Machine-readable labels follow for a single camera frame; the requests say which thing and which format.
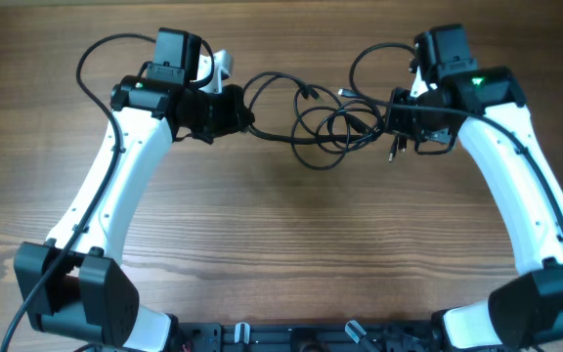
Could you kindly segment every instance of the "wood grain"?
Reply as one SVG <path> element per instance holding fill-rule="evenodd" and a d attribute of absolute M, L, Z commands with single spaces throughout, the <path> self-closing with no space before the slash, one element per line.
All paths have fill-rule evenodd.
<path fill-rule="evenodd" d="M 367 46 L 463 22 L 482 66 L 507 65 L 523 86 L 539 141 L 563 187 L 563 3 L 414 0 L 218 2 L 0 8 L 0 339 L 19 303 L 22 241 L 41 242 L 75 196 L 106 128 L 75 85 L 81 53 L 116 32 L 197 33 L 235 57 L 232 82 L 280 70 L 347 86 Z M 84 79 L 106 101 L 153 47 L 106 45 Z M 358 80 L 387 96 L 409 86 L 405 53 L 367 57 Z M 262 97 L 256 124 L 288 133 L 294 89 Z M 500 215 L 474 162 L 406 154 L 391 138 L 311 171 L 289 146 L 233 135 L 175 145 L 132 222 L 124 270 L 143 303 L 182 321 L 314 322 L 426 318 L 487 296 L 515 276 Z M 302 149 L 314 162 L 326 155 Z M 31 331 L 15 351 L 69 351 L 78 341 Z M 563 350 L 563 342 L 549 350 Z"/>
<path fill-rule="evenodd" d="M 0 7 L 21 6 L 65 6 L 65 5 L 157 5 L 157 4 L 226 4 L 277 2 L 278 0 L 0 0 Z M 305 2 L 306 0 L 284 0 L 284 2 Z M 311 2 L 331 2 L 345 0 L 307 0 Z"/>

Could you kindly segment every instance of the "cable plug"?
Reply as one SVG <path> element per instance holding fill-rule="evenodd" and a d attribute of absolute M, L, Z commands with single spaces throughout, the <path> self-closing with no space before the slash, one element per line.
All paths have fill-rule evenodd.
<path fill-rule="evenodd" d="M 354 91 L 352 91 L 351 89 L 347 89 L 347 88 L 340 88 L 338 89 L 338 95 L 340 97 L 344 97 L 344 98 L 350 98 L 350 99 L 358 99 L 360 98 L 359 95 L 355 94 Z"/>
<path fill-rule="evenodd" d="M 323 101 L 323 99 L 321 99 L 321 95 L 319 94 L 319 92 L 317 92 L 316 89 L 310 86 L 301 87 L 301 96 L 305 100 L 308 100 L 310 99 L 310 97 L 312 97 L 314 100 L 317 100 L 319 102 Z"/>
<path fill-rule="evenodd" d="M 408 147 L 408 138 L 404 136 L 399 136 L 399 145 L 397 146 L 399 152 L 404 153 L 407 147 Z"/>
<path fill-rule="evenodd" d="M 397 156 L 397 150 L 399 149 L 399 136 L 395 136 L 395 140 L 392 141 L 392 146 L 390 147 L 390 154 L 388 155 L 388 162 L 392 162 L 395 156 Z"/>

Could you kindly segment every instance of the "black bracket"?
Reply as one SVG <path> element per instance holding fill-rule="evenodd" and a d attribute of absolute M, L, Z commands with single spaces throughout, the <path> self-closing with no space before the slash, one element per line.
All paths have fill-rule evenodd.
<path fill-rule="evenodd" d="M 449 24 L 422 32 L 414 39 L 420 72 L 429 83 L 444 77 L 477 69 L 470 56 L 466 32 L 461 24 Z"/>
<path fill-rule="evenodd" d="M 15 273 L 23 299 L 61 252 L 52 245 L 24 242 L 15 256 Z M 121 347 L 136 322 L 139 295 L 111 258 L 70 253 L 27 309 L 33 329 L 84 341 Z M 77 278 L 69 275 L 79 268 Z"/>
<path fill-rule="evenodd" d="M 147 78 L 179 85 L 196 80 L 201 38 L 183 30 L 161 28 Z"/>

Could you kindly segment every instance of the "tangled cable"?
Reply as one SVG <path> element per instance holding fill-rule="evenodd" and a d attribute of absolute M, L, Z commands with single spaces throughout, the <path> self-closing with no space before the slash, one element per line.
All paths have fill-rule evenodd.
<path fill-rule="evenodd" d="M 266 89 L 271 83 L 274 81 L 284 78 L 292 80 L 296 85 L 299 87 L 297 92 L 294 94 L 293 100 L 293 108 L 296 120 L 292 124 L 292 128 L 290 129 L 290 136 L 281 136 L 275 135 L 267 132 L 263 132 L 257 129 L 254 125 L 248 127 L 248 131 L 253 134 L 254 136 L 267 140 L 267 141 L 276 141 L 276 142 L 285 142 L 289 143 L 292 149 L 292 153 L 297 157 L 297 159 L 304 164 L 305 166 L 313 169 L 313 170 L 329 170 L 330 168 L 336 166 L 337 164 L 342 161 L 344 156 L 349 152 L 354 152 L 360 150 L 361 148 L 367 146 L 370 142 L 374 142 L 385 129 L 385 124 L 383 117 L 379 111 L 377 105 L 373 102 L 361 99 L 351 100 L 349 102 L 341 102 L 335 94 L 333 94 L 330 90 L 324 88 L 323 86 L 316 85 L 316 84 L 307 84 L 301 79 L 294 77 L 292 75 L 281 73 L 281 72 L 263 72 L 258 74 L 257 76 L 251 78 L 243 88 L 243 92 L 246 90 L 257 80 L 263 77 L 270 76 L 270 78 L 262 84 L 262 86 L 257 90 L 253 98 L 251 98 L 251 102 L 249 103 L 249 110 L 253 110 L 253 106 L 257 101 L 258 97 L 264 89 Z M 314 99 L 320 100 L 321 95 L 319 91 L 329 95 L 333 101 L 337 104 L 337 108 L 328 107 L 328 106 L 318 106 L 305 109 L 303 111 L 299 111 L 298 107 L 298 100 L 299 95 L 301 95 L 304 99 L 309 99 L 309 97 L 313 97 Z M 304 117 L 309 114 L 310 112 L 314 112 L 317 110 L 326 110 L 330 111 L 330 114 L 325 117 L 317 126 L 315 130 L 308 127 L 305 123 Z M 369 113 L 370 115 L 375 117 L 375 123 L 372 126 L 367 125 L 362 120 L 357 118 L 353 115 L 353 112 L 365 112 Z M 346 125 L 346 133 L 345 134 L 335 134 L 333 133 L 333 124 L 335 119 L 338 117 L 343 117 Z M 298 138 L 295 137 L 297 132 L 297 127 L 301 125 L 312 137 L 311 138 Z M 358 134 L 352 134 L 351 130 L 356 131 Z M 326 147 L 326 143 L 331 143 L 335 149 L 331 147 Z M 328 154 L 337 154 L 338 158 L 336 161 L 329 165 L 325 166 L 318 166 L 313 165 L 306 161 L 296 149 L 297 145 L 318 145 L 321 150 Z"/>

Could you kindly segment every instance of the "black cable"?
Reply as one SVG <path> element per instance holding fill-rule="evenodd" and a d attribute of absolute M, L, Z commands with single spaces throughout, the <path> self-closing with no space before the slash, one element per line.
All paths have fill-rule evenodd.
<path fill-rule="evenodd" d="M 360 55 L 358 55 L 356 60 L 353 61 L 353 63 L 351 64 L 351 68 L 349 69 L 349 84 L 351 85 L 351 89 L 353 90 L 353 92 L 356 95 L 358 95 L 360 98 L 363 98 L 363 99 L 370 101 L 370 102 L 379 102 L 379 103 L 383 103 L 383 104 L 386 104 L 386 105 L 388 104 L 387 102 L 373 99 L 373 98 L 365 95 L 364 93 L 360 92 L 360 90 L 358 89 L 358 87 L 356 86 L 356 83 L 354 81 L 354 76 L 355 76 L 355 73 L 356 73 L 356 67 L 358 66 L 360 61 L 366 55 L 372 53 L 375 50 L 389 49 L 389 48 L 403 49 L 403 50 L 409 51 L 414 57 L 416 57 L 416 50 L 413 47 L 406 45 L 406 44 L 401 44 L 401 43 L 380 43 L 380 44 L 373 45 L 369 48 L 366 48 L 362 53 L 360 53 Z"/>
<path fill-rule="evenodd" d="M 111 176 L 114 172 L 114 169 L 116 167 L 116 164 L 118 162 L 118 157 L 120 156 L 120 150 L 121 150 L 121 134 L 120 134 L 118 122 L 114 119 L 114 116 L 112 116 L 112 113 L 104 105 L 104 103 L 102 103 L 102 101 L 99 100 L 99 98 L 97 98 L 86 87 L 84 82 L 82 82 L 81 71 L 82 71 L 82 67 L 84 65 L 84 61 L 86 61 L 86 58 L 88 58 L 88 56 L 90 55 L 90 53 L 93 52 L 93 50 L 97 49 L 97 47 L 99 47 L 100 45 L 102 45 L 102 44 L 104 44 L 104 43 L 106 43 L 110 40 L 119 39 L 119 38 L 137 38 L 137 39 L 143 39 L 143 40 L 146 40 L 146 41 L 149 41 L 149 42 L 152 42 L 152 43 L 155 42 L 155 40 L 153 38 L 147 37 L 147 36 L 142 35 L 142 34 L 136 34 L 136 33 L 122 33 L 122 34 L 115 34 L 115 35 L 108 36 L 108 37 L 96 42 L 90 48 L 88 48 L 86 50 L 86 52 L 84 52 L 82 57 L 79 59 L 79 63 L 77 64 L 77 70 L 75 72 L 75 79 L 77 81 L 77 85 L 79 85 L 81 90 L 84 93 L 86 93 L 86 95 L 93 102 L 95 102 L 95 104 L 97 104 L 97 106 L 104 112 L 104 114 L 108 118 L 109 124 L 112 126 L 112 132 L 114 134 L 114 148 L 113 148 L 112 158 L 109 162 L 108 171 L 106 171 L 106 175 L 104 176 L 102 183 L 100 184 L 99 188 L 97 189 L 97 192 L 93 196 L 93 199 L 91 200 L 90 204 L 88 205 L 88 208 L 86 209 L 86 211 L 82 215 L 82 218 L 79 220 L 79 224 L 77 225 L 77 227 L 73 231 L 73 234 L 71 235 L 70 239 L 68 240 L 68 242 L 66 242 L 65 246 L 63 247 L 62 251 L 58 254 L 56 259 L 54 259 L 54 261 L 49 265 L 49 267 L 47 268 L 47 270 L 45 271 L 43 276 L 40 278 L 40 280 L 38 280 L 38 283 L 36 283 L 36 285 L 34 286 L 32 291 L 29 293 L 29 295 L 27 296 L 25 301 L 22 303 L 21 307 L 19 307 L 19 311 L 17 311 L 17 314 L 15 315 L 12 322 L 10 323 L 8 330 L 6 331 L 6 335 L 4 336 L 4 339 L 1 343 L 1 348 L 0 348 L 1 352 L 6 352 L 8 350 L 8 347 L 10 346 L 10 342 L 12 341 L 12 336 L 14 335 L 15 330 L 17 329 L 17 326 L 21 322 L 23 315 L 27 311 L 27 307 L 34 300 L 37 292 L 43 286 L 45 286 L 45 284 L 51 279 L 51 277 L 54 275 L 54 272 L 60 267 L 60 264 L 63 262 L 63 260 L 65 260 L 66 255 L 68 254 L 70 249 L 73 247 L 75 242 L 77 242 L 77 239 L 79 238 L 82 230 L 88 224 L 88 221 L 90 220 L 90 217 L 93 214 L 95 207 L 97 206 L 100 199 L 102 198 L 104 191 L 106 190 L 106 187 L 108 186 L 109 180 L 110 180 L 110 178 L 111 178 Z"/>
<path fill-rule="evenodd" d="M 88 352 L 88 351 L 95 351 L 95 347 L 97 347 L 96 344 L 94 343 L 87 343 L 79 348 L 77 348 L 76 350 L 74 350 L 73 352 Z"/>
<path fill-rule="evenodd" d="M 270 76 L 270 78 L 263 83 L 257 92 L 254 94 L 253 98 L 248 105 L 249 110 L 253 109 L 255 102 L 260 97 L 264 89 L 266 89 L 271 83 L 274 81 L 284 78 L 292 80 L 297 86 L 298 90 L 296 91 L 293 99 L 293 109 L 295 113 L 295 122 L 292 125 L 290 130 L 290 136 L 282 136 L 282 135 L 275 135 L 267 132 L 263 132 L 257 129 L 254 125 L 251 125 L 247 128 L 247 130 L 253 134 L 254 136 L 267 140 L 267 141 L 275 141 L 275 142 L 284 142 L 289 143 L 292 149 L 293 154 L 295 157 L 305 166 L 313 169 L 313 170 L 329 170 L 330 168 L 336 166 L 344 156 L 353 151 L 357 151 L 370 142 L 375 141 L 385 129 L 385 125 L 383 122 L 383 118 L 381 117 L 379 108 L 377 105 L 365 101 L 365 100 L 352 100 L 350 102 L 342 103 L 338 97 L 332 93 L 330 90 L 314 84 L 307 84 L 299 78 L 296 78 L 292 75 L 281 73 L 281 72 L 263 72 L 258 74 L 257 76 L 251 78 L 243 88 L 243 91 L 246 91 L 255 81 L 260 78 Z M 312 107 L 303 111 L 299 111 L 298 107 L 298 100 L 299 96 L 303 96 L 303 98 L 308 99 L 309 97 L 313 97 L 315 99 L 320 99 L 321 95 L 318 93 L 321 91 L 326 95 L 330 96 L 333 102 L 337 105 L 337 108 L 327 107 L 327 106 L 318 106 Z M 353 106 L 365 106 L 365 108 L 355 108 Z M 313 111 L 317 110 L 328 110 L 330 114 L 325 117 L 321 123 L 317 126 L 316 130 L 312 130 L 307 126 L 304 121 L 304 117 Z M 375 118 L 375 123 L 372 126 L 368 126 L 359 118 L 354 115 L 354 112 L 365 112 L 371 114 Z M 345 121 L 345 129 L 346 133 L 341 134 L 334 134 L 333 133 L 333 123 L 337 117 L 343 117 Z M 312 138 L 297 138 L 295 137 L 296 130 L 298 125 L 306 130 Z M 326 134 L 322 134 L 322 129 L 325 127 Z M 360 134 L 352 134 L 351 130 L 355 130 Z M 332 150 L 326 147 L 325 143 L 332 143 L 337 150 Z M 299 152 L 296 149 L 297 145 L 318 145 L 321 150 L 328 154 L 337 154 L 338 158 L 331 164 L 324 165 L 324 166 L 317 166 L 307 162 L 303 157 L 299 155 Z"/>
<path fill-rule="evenodd" d="M 143 76 L 143 73 L 145 73 L 145 70 L 147 69 L 147 67 L 149 67 L 150 64 L 153 64 L 152 61 L 147 61 L 144 62 L 143 65 L 141 66 L 141 69 L 138 70 L 138 74 L 136 75 L 138 78 Z"/>
<path fill-rule="evenodd" d="M 212 53 L 212 48 L 210 48 L 210 45 L 205 40 L 201 40 L 201 44 L 205 47 L 205 50 L 207 50 L 207 53 L 210 55 L 210 61 L 212 62 L 212 67 L 210 68 L 210 73 L 208 73 L 205 78 L 190 84 L 190 88 L 193 89 L 199 89 L 205 87 L 206 85 L 210 84 L 212 78 L 214 77 L 214 53 Z"/>

